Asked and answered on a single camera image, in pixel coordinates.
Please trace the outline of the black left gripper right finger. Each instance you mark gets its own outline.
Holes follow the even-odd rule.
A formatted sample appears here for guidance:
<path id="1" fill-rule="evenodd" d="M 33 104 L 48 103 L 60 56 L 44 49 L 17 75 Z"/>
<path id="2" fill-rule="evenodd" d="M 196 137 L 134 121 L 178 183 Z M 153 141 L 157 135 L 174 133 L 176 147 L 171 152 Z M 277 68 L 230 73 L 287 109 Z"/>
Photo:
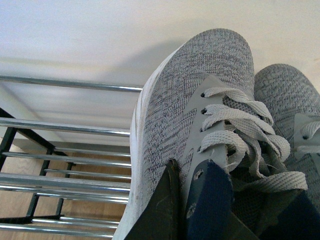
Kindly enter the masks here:
<path id="1" fill-rule="evenodd" d="M 259 238 L 231 212 L 226 227 L 227 240 L 259 240 Z"/>

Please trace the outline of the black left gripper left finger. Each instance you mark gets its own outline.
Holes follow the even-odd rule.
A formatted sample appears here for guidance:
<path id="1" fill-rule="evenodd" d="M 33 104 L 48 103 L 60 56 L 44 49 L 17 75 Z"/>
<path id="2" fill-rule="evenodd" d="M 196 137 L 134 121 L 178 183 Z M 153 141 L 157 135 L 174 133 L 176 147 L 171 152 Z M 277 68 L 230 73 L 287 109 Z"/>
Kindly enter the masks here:
<path id="1" fill-rule="evenodd" d="M 180 170 L 171 158 L 146 208 L 133 225 L 126 240 L 184 240 L 181 220 Z"/>

